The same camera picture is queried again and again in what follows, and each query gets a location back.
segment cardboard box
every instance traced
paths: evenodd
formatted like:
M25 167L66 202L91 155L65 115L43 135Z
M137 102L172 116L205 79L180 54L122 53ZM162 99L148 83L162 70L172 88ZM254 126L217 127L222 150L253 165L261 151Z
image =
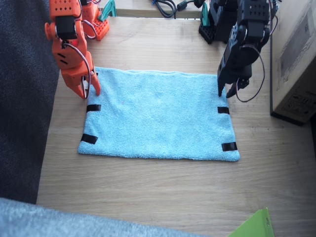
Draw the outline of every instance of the cardboard box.
M276 15L271 115L303 125L316 113L316 0L283 1Z

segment box label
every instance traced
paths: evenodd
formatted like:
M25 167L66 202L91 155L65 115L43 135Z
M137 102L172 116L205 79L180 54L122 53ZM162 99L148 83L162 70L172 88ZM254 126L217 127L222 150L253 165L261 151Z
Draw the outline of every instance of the box label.
M315 6L315 4L308 4L305 13L295 27L292 36L283 48L281 56L277 61L277 91L288 81L288 76L301 61L316 36L312 5Z

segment light blue towel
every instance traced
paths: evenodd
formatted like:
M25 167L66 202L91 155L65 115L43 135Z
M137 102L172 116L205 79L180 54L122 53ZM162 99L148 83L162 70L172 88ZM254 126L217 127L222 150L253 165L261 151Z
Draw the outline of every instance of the light blue towel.
M214 75L96 68L81 154L237 161L232 120Z

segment gray fabric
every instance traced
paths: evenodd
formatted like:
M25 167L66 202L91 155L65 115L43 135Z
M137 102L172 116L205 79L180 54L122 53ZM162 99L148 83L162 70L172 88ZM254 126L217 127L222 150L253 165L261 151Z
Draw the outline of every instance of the gray fabric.
M58 80L48 0L0 0L0 197L35 203Z
M1 237L197 237L103 217L70 214L0 198Z

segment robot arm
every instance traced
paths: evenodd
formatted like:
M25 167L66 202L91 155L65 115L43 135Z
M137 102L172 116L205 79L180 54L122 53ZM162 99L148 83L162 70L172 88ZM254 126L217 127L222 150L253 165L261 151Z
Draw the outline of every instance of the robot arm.
M45 33L53 40L52 52L66 86L86 99L92 84L99 95L101 86L85 37L101 40L109 30L108 21L98 20L101 12L92 0L49 0L49 8L52 23L45 24Z
M221 96L225 84L233 84L227 98L238 89L249 85L252 76L251 65L268 42L270 29L269 4L266 0L241 0L237 23L231 31L221 63L218 67L218 94Z
M277 11L276 0L269 0L271 19ZM204 3L199 33L211 44L227 43L218 67L218 94L222 95L225 84L233 84L227 98L236 94L236 88L249 85L251 64L268 42L270 29L269 4L266 0L211 0L207 13Z

